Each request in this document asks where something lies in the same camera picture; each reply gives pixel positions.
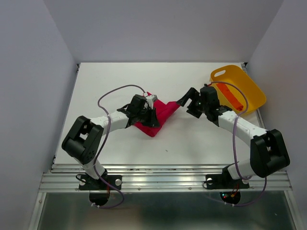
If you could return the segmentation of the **red t shirt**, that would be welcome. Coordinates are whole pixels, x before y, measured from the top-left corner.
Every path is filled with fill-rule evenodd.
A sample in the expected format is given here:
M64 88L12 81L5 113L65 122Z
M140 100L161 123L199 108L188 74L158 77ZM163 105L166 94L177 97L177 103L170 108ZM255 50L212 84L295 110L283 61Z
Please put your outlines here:
M154 102L153 106L156 109L157 119L160 124L159 127L147 127L142 125L140 122L134 124L134 126L137 127L140 131L152 138L157 135L168 118L179 108L179 105L176 103L176 101L169 101L164 103L159 99Z

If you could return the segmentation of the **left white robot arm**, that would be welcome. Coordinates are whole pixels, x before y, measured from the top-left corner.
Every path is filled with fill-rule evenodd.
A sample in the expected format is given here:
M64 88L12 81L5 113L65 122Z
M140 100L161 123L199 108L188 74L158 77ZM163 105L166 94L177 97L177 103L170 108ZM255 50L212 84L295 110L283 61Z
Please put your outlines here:
M118 129L126 129L136 123L145 127L158 128L154 102L156 95L134 95L131 102L106 116L97 118L78 117L61 145L62 149L73 157L85 171L85 178L79 178L80 185L91 185L101 189L106 185L107 170L97 159L102 136Z

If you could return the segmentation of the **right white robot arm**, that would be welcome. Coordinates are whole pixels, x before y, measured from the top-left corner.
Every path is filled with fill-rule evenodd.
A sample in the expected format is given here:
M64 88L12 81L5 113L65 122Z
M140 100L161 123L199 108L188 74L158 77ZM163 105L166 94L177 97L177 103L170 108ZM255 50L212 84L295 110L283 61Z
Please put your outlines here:
M239 138L250 148L247 160L234 159L234 164L223 168L221 174L211 176L213 184L231 187L238 180L248 180L252 176L265 178L290 164L281 132L258 127L241 118L230 107L221 105L214 87L205 85L200 91L190 88L177 104L184 106L188 100L191 102L187 113L196 118L205 114L209 121L231 132L233 138Z

